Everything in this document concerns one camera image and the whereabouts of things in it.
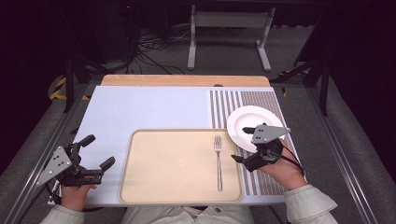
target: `beige tray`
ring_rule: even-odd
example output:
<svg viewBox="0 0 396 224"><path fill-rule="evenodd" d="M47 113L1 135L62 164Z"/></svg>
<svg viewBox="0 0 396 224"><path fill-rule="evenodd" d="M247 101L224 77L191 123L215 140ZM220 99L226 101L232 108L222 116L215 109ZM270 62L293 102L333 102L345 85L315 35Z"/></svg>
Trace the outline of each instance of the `beige tray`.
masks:
<svg viewBox="0 0 396 224"><path fill-rule="evenodd" d="M221 135L218 191L215 135ZM235 144L224 129L138 130L132 134L120 199L128 204L224 203L242 196Z"/></svg>

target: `light gray sleeve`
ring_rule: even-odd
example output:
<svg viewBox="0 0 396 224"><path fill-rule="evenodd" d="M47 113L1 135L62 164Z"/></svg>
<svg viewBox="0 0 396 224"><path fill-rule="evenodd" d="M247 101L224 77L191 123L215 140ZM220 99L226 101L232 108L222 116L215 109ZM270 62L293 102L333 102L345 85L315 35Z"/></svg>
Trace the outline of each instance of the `light gray sleeve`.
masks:
<svg viewBox="0 0 396 224"><path fill-rule="evenodd" d="M337 203L312 185L284 193L288 221L291 223L337 223L332 214Z"/></svg>
<svg viewBox="0 0 396 224"><path fill-rule="evenodd" d="M67 209L59 204L55 205L41 221L42 224L82 224L83 222L84 213Z"/></svg>

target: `gray striped pattern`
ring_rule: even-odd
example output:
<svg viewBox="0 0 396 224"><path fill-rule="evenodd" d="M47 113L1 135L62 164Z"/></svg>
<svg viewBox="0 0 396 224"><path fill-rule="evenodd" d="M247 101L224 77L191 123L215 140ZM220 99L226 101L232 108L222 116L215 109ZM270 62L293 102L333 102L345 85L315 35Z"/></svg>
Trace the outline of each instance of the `gray striped pattern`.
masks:
<svg viewBox="0 0 396 224"><path fill-rule="evenodd" d="M282 113L273 91L210 91L210 103L213 128L227 128L227 118L238 107L256 105L273 112L282 121ZM285 138L287 147L294 151L290 136ZM239 156L248 157L252 153L237 147ZM240 165L241 178L245 195L283 195L286 191L275 180L259 171L249 172Z"/></svg>

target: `plate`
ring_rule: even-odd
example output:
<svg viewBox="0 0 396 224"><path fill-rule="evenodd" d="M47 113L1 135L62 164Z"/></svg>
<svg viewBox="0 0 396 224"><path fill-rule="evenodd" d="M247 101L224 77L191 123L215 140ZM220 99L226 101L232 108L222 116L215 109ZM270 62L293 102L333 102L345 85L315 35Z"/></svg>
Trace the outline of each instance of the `plate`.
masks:
<svg viewBox="0 0 396 224"><path fill-rule="evenodd" d="M227 119L227 132L231 139L242 149L256 152L256 146L250 143L253 134L245 133L245 127L256 127L266 123L268 126L283 127L280 119L271 111L255 105L237 108Z"/></svg>

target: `silver fork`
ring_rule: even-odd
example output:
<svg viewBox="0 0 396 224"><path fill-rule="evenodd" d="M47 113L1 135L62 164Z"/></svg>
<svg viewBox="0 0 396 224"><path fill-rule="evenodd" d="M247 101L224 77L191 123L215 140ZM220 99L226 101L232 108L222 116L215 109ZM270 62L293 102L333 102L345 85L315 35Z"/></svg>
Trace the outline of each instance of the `silver fork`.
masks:
<svg viewBox="0 0 396 224"><path fill-rule="evenodd" d="M221 137L220 135L215 136L214 144L215 152L218 154L218 190L222 191L222 178L221 178L221 164L220 164L220 152L221 152Z"/></svg>

